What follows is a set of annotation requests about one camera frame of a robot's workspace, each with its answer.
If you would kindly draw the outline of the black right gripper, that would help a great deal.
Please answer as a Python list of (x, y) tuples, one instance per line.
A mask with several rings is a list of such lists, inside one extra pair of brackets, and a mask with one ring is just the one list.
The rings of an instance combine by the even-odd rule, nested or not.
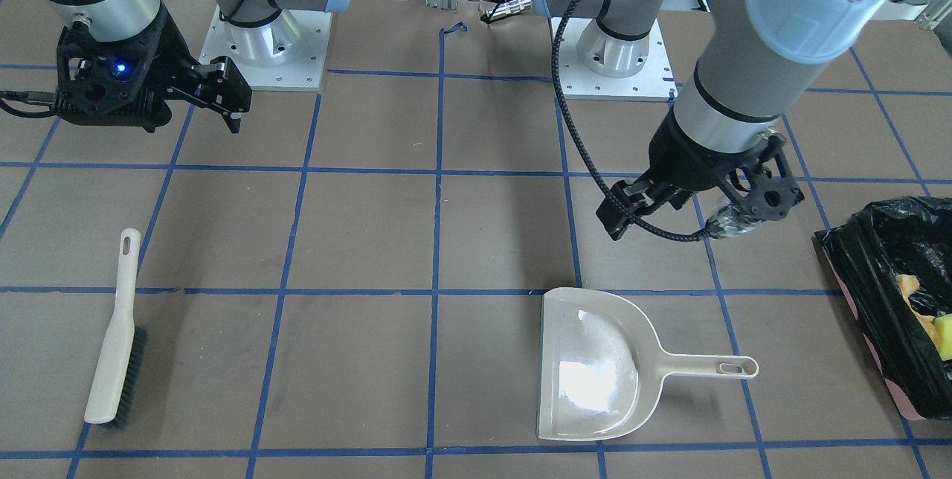
[(136, 97), (137, 115), (157, 115), (164, 100), (186, 100), (219, 113), (232, 134), (240, 132), (242, 114), (251, 109), (252, 89), (231, 57), (199, 63), (191, 55), (166, 7), (150, 25), (157, 44), (145, 82)]

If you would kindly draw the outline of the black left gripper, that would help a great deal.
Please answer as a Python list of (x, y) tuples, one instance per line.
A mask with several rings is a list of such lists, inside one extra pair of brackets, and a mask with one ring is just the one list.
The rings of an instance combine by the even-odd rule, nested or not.
[(718, 188), (729, 202), (742, 200), (728, 184), (732, 171), (749, 166), (752, 152), (724, 153), (695, 143), (681, 130), (670, 107), (649, 144), (649, 168), (635, 181), (619, 180), (610, 187), (596, 216), (610, 239), (619, 241), (632, 225), (674, 242), (691, 242), (692, 235), (674, 233), (643, 220), (665, 204), (683, 207), (690, 194)]

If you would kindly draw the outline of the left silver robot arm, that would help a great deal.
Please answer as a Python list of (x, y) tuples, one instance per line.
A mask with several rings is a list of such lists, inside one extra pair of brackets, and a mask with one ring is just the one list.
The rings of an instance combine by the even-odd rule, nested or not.
[(562, 120), (604, 201), (597, 217), (612, 239), (630, 225), (676, 242), (735, 237), (778, 221), (803, 200), (774, 130), (833, 59), (856, 42), (885, 2), (939, 0), (705, 0), (715, 32), (649, 145), (635, 181), (607, 185), (569, 113), (560, 47), (569, 18), (592, 19), (580, 50), (594, 72), (638, 71), (663, 0), (533, 0), (559, 18), (551, 48)]

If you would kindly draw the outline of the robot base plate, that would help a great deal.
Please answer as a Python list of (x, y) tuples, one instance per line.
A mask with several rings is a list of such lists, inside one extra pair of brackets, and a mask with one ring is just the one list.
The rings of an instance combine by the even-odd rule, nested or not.
[(559, 51), (567, 99), (667, 102), (677, 97), (657, 20), (646, 37), (625, 41), (610, 37), (594, 19), (571, 18)]
[(254, 91), (319, 92), (334, 17), (286, 9), (271, 24), (239, 28), (215, 9), (198, 59), (228, 56)]

